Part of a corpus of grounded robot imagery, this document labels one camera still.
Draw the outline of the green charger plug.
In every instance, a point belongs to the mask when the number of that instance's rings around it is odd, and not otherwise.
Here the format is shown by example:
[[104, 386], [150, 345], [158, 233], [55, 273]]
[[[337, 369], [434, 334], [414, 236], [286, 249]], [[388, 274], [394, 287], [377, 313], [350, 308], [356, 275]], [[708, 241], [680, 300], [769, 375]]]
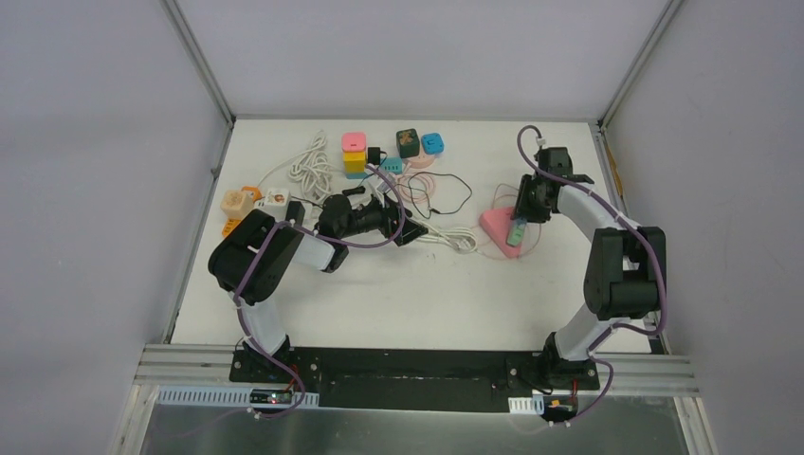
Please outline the green charger plug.
[[526, 225], [513, 225], [508, 231], [506, 244], [511, 247], [519, 247], [525, 231]]

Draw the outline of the pink triangular power strip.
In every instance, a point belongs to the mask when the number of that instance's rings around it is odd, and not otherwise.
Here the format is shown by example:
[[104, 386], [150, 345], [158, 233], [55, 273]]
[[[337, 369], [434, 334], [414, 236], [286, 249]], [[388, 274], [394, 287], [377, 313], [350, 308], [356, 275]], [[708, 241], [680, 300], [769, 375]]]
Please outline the pink triangular power strip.
[[512, 227], [512, 222], [515, 220], [513, 212], [513, 207], [501, 207], [488, 209], [479, 217], [479, 224], [484, 233], [508, 259], [517, 258], [521, 255], [521, 245], [511, 247], [505, 242], [508, 231]]

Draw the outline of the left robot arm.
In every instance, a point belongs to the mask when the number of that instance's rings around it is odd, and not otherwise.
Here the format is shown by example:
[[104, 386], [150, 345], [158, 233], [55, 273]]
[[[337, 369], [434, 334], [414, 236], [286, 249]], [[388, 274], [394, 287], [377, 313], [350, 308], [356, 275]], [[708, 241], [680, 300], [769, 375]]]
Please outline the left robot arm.
[[278, 383], [289, 370], [289, 335], [273, 298], [287, 268], [302, 264], [333, 273], [361, 247], [348, 239], [372, 231], [385, 238], [380, 246], [405, 246], [429, 233], [389, 196], [372, 195], [354, 208], [348, 196], [335, 194], [322, 203], [312, 230], [297, 216], [278, 221], [255, 209], [213, 250], [208, 270], [235, 304], [245, 345], [256, 353], [252, 369], [264, 382]]

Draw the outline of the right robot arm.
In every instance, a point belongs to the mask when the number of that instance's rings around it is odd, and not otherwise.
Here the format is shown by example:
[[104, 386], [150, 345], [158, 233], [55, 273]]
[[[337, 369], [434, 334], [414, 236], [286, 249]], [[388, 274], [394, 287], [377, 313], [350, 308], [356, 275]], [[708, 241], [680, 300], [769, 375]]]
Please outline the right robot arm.
[[567, 149], [541, 148], [535, 159], [534, 172], [521, 178], [512, 222], [544, 224], [562, 214], [591, 245], [584, 302], [547, 337], [536, 358], [539, 379], [559, 389], [596, 370], [591, 354], [614, 330], [661, 309], [666, 236], [658, 227], [640, 227], [602, 199], [588, 175], [575, 173]]

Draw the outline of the small black plug adapter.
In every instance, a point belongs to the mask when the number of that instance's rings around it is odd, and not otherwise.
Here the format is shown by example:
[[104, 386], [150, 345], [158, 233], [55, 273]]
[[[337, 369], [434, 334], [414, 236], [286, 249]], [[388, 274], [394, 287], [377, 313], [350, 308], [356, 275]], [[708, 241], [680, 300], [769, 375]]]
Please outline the small black plug adapter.
[[368, 147], [366, 150], [367, 163], [379, 167], [383, 164], [388, 154], [379, 147]]

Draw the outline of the pink round socket base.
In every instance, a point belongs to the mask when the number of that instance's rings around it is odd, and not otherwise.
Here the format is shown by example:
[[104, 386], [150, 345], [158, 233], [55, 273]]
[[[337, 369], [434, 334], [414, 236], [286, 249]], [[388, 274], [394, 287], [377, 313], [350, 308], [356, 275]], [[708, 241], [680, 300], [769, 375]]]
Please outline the pink round socket base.
[[431, 166], [435, 161], [435, 155], [417, 155], [405, 160], [406, 167], [416, 170], [423, 170]]

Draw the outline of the teal power strip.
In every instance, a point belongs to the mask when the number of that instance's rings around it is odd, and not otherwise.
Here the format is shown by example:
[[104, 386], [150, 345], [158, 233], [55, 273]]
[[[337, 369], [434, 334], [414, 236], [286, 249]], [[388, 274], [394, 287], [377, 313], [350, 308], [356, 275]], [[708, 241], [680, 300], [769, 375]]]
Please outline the teal power strip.
[[[386, 173], [401, 174], [404, 172], [405, 167], [406, 163], [402, 158], [397, 156], [390, 156], [381, 159], [379, 169]], [[363, 179], [366, 178], [367, 176], [368, 174], [366, 172], [345, 174], [345, 177], [347, 179], [353, 179], [353, 180]]]

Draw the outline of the yellow cube adapter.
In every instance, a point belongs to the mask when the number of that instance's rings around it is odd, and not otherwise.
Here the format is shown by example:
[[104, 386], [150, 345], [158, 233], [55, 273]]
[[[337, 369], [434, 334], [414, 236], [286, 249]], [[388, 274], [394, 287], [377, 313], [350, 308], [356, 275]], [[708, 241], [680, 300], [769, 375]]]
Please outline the yellow cube adapter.
[[365, 171], [367, 156], [365, 151], [343, 152], [342, 153], [344, 172], [346, 174], [358, 174]]

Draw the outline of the dark green cube adapter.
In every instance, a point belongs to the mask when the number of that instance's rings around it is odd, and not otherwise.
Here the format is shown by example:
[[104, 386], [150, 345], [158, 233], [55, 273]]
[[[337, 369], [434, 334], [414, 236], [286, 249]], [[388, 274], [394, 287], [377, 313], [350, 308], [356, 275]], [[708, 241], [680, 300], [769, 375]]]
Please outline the dark green cube adapter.
[[395, 133], [395, 143], [398, 154], [402, 159], [409, 159], [418, 156], [420, 153], [420, 138], [413, 128], [397, 131]]

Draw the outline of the pink cube adapter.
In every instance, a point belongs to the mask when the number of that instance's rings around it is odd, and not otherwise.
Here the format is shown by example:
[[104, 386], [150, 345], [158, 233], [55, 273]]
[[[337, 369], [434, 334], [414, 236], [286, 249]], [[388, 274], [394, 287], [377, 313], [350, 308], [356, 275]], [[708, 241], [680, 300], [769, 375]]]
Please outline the pink cube adapter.
[[340, 144], [345, 154], [364, 153], [367, 149], [367, 137], [363, 132], [347, 132], [341, 136]]

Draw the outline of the blue cube adapter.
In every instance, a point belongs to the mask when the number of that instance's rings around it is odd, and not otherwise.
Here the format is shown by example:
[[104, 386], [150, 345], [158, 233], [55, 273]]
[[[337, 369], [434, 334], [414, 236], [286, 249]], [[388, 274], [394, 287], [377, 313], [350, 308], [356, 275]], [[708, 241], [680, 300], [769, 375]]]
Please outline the blue cube adapter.
[[445, 150], [444, 140], [438, 133], [422, 135], [420, 142], [426, 155], [439, 155]]

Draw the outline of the white cube adapter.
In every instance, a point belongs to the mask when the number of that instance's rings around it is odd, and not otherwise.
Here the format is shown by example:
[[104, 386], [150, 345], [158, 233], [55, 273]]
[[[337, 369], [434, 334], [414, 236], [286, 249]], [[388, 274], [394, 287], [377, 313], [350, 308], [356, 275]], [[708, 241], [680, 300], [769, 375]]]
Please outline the white cube adapter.
[[290, 196], [291, 191], [287, 188], [268, 188], [263, 197], [254, 203], [254, 208], [282, 221], [286, 217]]

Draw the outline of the beige cube adapter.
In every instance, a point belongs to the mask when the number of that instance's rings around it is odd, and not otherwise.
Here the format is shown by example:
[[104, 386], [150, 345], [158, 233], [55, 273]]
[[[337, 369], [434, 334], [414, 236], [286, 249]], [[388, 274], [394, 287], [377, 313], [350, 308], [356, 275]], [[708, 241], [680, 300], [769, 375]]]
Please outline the beige cube adapter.
[[231, 220], [243, 220], [254, 209], [250, 191], [227, 190], [220, 203], [221, 211]]

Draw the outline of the orange power strip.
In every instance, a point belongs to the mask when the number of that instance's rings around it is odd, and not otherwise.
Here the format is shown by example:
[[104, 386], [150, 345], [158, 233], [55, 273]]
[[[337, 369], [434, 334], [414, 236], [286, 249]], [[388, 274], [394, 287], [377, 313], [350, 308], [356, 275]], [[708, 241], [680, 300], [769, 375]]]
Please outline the orange power strip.
[[220, 203], [220, 209], [227, 218], [221, 231], [222, 236], [229, 236], [261, 198], [262, 193], [257, 187], [243, 186], [240, 190], [226, 190]]

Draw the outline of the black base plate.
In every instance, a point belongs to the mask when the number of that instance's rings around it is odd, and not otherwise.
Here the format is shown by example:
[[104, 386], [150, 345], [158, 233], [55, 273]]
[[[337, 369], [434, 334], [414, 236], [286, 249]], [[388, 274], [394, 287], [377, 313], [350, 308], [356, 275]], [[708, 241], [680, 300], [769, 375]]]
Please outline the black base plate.
[[233, 354], [235, 383], [282, 384], [297, 374], [322, 408], [505, 412], [511, 398], [598, 391], [590, 360], [530, 351], [292, 347], [275, 366], [254, 349]]

